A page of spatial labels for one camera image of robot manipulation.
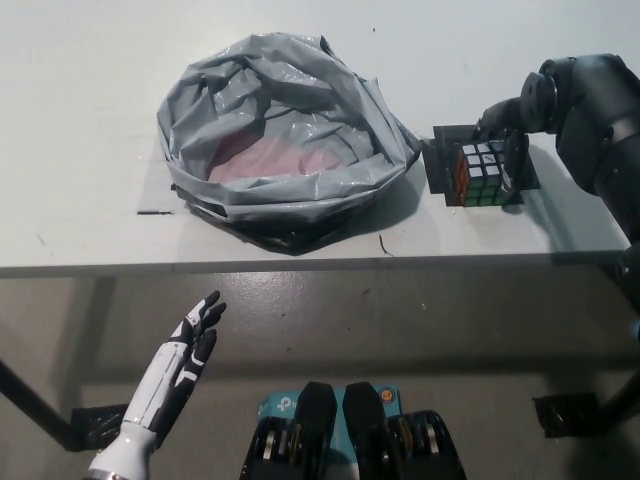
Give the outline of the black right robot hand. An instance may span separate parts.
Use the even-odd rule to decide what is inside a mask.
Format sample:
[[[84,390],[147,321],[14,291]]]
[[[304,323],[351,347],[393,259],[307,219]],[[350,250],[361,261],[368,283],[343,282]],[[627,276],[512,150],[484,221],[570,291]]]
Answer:
[[[529,150],[529,138],[519,98],[504,100],[486,109],[476,122],[471,139],[491,139],[496,135],[504,135],[506,138],[501,189],[505,205],[509,205],[522,190]]]

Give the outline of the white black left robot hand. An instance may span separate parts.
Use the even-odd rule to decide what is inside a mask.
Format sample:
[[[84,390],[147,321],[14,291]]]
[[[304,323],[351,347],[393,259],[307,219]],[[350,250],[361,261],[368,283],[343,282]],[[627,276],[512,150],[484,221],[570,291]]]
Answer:
[[[226,304],[220,292],[202,299],[159,347],[125,413],[123,423],[153,433],[159,447],[189,400],[217,341],[215,325]]]

